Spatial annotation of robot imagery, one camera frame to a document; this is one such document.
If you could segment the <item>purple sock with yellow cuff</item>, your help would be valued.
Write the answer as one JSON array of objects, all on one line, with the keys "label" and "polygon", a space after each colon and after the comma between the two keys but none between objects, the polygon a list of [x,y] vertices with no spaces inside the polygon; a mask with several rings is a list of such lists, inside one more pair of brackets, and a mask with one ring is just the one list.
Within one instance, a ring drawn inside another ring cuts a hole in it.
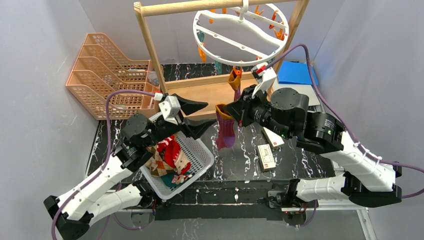
[{"label": "purple sock with yellow cuff", "polygon": [[234,97],[233,97],[234,101],[237,101],[241,96],[241,79],[242,79],[242,76],[235,77],[233,75],[233,72],[232,71],[230,72],[227,82],[234,91]]}]

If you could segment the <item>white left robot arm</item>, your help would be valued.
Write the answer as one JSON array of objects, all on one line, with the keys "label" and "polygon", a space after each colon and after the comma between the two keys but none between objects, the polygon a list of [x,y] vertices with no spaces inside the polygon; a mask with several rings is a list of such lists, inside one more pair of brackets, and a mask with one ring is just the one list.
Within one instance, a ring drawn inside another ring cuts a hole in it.
[{"label": "white left robot arm", "polygon": [[215,123],[214,119],[191,120],[191,115],[208,106],[206,102],[188,100],[177,94],[156,92],[159,112],[151,117],[133,114],[121,130],[123,141],[116,148],[107,146],[104,163],[81,183],[60,196],[49,196],[44,206],[52,218],[51,237],[76,240],[98,220],[117,211],[136,206],[144,189],[130,184],[115,193],[109,189],[144,167],[159,155],[157,145],[177,134],[199,139]]}]

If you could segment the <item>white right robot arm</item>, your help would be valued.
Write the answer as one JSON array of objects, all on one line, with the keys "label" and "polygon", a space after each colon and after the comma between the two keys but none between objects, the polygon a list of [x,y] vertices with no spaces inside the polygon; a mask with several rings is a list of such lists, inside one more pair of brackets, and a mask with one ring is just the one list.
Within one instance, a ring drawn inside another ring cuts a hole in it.
[{"label": "white right robot arm", "polygon": [[307,95],[293,88],[280,88],[268,96],[251,85],[238,100],[223,108],[241,126],[258,123],[284,139],[296,138],[298,148],[330,159],[344,169],[335,177],[292,179],[285,193],[270,198],[271,204],[288,207],[315,200],[349,200],[377,208],[402,201],[402,190],[395,184],[401,170],[362,153],[345,126],[331,114],[310,112]]}]

